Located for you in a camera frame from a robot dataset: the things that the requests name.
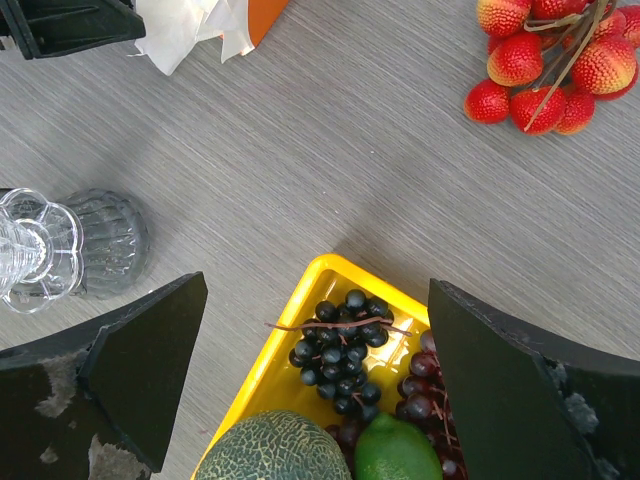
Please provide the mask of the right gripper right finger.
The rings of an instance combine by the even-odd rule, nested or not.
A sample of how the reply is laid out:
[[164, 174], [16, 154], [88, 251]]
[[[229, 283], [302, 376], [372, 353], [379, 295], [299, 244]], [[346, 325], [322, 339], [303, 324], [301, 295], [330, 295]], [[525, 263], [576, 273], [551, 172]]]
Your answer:
[[639, 363], [433, 279], [428, 314], [472, 479], [636, 479]]

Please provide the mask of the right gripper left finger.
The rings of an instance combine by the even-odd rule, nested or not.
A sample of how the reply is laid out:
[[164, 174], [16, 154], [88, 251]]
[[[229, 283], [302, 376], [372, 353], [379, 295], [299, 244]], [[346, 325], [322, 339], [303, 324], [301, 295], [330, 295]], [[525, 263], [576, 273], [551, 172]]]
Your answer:
[[148, 479], [162, 470], [208, 290], [184, 275], [1, 353], [4, 479]]

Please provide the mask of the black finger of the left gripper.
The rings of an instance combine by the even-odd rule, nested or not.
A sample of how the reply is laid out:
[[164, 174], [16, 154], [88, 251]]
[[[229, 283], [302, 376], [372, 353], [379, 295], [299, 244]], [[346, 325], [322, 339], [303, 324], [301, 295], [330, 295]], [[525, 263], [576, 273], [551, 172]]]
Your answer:
[[142, 38], [131, 1], [1, 0], [1, 49], [26, 60], [55, 58]]

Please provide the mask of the white paper coffee filter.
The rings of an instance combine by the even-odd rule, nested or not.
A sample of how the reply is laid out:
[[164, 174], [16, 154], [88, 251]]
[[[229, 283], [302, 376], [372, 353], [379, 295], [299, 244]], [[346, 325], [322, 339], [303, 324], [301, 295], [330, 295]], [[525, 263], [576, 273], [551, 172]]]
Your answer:
[[137, 0], [146, 35], [135, 41], [163, 74], [171, 75], [197, 43], [220, 37], [222, 62], [254, 49], [247, 0]]

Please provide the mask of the clear plastic coffee dripper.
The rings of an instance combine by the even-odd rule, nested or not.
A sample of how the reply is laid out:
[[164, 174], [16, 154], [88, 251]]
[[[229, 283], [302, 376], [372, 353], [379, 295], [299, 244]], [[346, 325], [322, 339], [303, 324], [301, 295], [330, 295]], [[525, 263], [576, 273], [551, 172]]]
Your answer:
[[1, 196], [1, 301], [33, 314], [80, 284], [83, 232], [65, 205], [28, 188]]

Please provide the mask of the yellow plastic tray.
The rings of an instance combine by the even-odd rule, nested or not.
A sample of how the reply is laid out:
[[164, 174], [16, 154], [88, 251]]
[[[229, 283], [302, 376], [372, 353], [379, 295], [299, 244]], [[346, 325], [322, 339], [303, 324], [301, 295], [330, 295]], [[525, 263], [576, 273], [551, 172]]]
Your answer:
[[427, 308], [343, 257], [326, 254], [308, 266], [280, 316], [277, 330], [269, 336], [201, 460], [234, 424], [260, 412], [290, 410], [324, 430], [339, 422], [330, 403], [320, 398], [315, 388], [305, 386], [299, 371], [288, 363], [288, 353], [301, 337], [289, 330], [311, 318], [320, 301], [338, 304], [355, 288], [386, 300], [395, 316], [394, 325], [411, 333], [409, 337], [393, 333], [386, 346], [373, 350], [365, 360], [370, 380], [382, 389], [380, 409], [393, 412], [399, 399], [396, 384], [419, 346], [420, 334], [429, 327]]

